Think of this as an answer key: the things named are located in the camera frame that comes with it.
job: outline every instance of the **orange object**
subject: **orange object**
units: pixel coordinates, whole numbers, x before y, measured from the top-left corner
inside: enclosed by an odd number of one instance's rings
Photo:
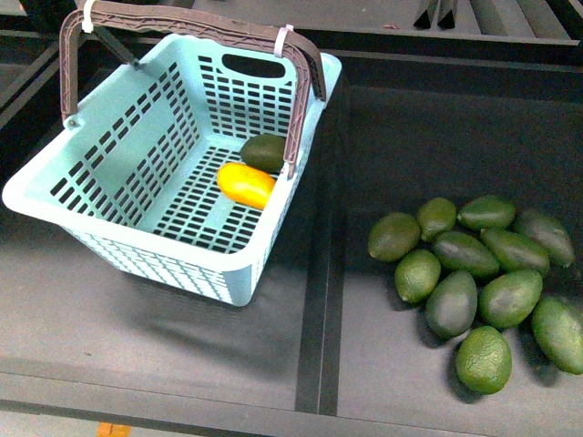
[[[131,426],[113,423],[101,422],[97,427],[97,437],[128,437],[130,432]]]
[[[257,168],[239,162],[228,162],[219,168],[217,184],[231,200],[264,209],[275,187],[275,179]]]

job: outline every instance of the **plastic zip tie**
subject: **plastic zip tie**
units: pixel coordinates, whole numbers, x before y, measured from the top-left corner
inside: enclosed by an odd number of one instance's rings
[[[283,43],[285,42],[285,37],[290,31],[293,32],[292,25],[286,25],[285,27],[280,28],[280,32],[277,34],[277,38],[275,38],[275,46],[273,47],[273,54],[275,57],[283,57]]]
[[[97,0],[87,0],[83,5],[83,22],[81,23],[81,28],[86,34],[93,33],[93,29],[95,28],[91,21],[91,8],[96,1]]]

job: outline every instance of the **handle hole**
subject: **handle hole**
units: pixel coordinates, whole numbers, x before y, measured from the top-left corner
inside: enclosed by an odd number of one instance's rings
[[[279,62],[237,55],[223,55],[221,60],[225,67],[242,75],[269,79],[285,76],[285,67]]]

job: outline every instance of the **shopping basket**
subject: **shopping basket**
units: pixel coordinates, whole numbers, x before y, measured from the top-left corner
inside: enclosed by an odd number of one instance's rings
[[[126,64],[77,104],[81,27]],[[105,27],[170,35],[135,61]],[[105,1],[71,13],[60,45],[65,128],[8,181],[5,204],[56,223],[118,269],[249,303],[340,62],[289,27]],[[235,71],[228,56],[277,63],[282,76]],[[220,166],[239,161],[245,140],[261,133],[287,138],[263,211],[229,200],[216,183]]]

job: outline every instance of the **basket handle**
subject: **basket handle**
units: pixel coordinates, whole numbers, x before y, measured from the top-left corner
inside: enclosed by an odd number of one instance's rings
[[[85,1],[80,2],[78,9],[65,19],[59,37],[61,114],[64,121],[77,113],[77,48],[84,20],[84,5]],[[275,42],[281,43],[278,40],[280,29],[277,27],[243,23],[180,7],[137,6],[97,1],[91,7],[90,17],[92,24],[96,26],[135,32],[154,30],[201,36],[223,46],[264,53],[273,53]],[[291,178],[302,139],[310,84],[316,97],[322,100],[326,98],[326,86],[320,52],[311,41],[295,32],[287,32],[281,55],[293,63],[297,74],[295,101],[291,108],[290,128],[283,156],[290,164],[288,176]]]

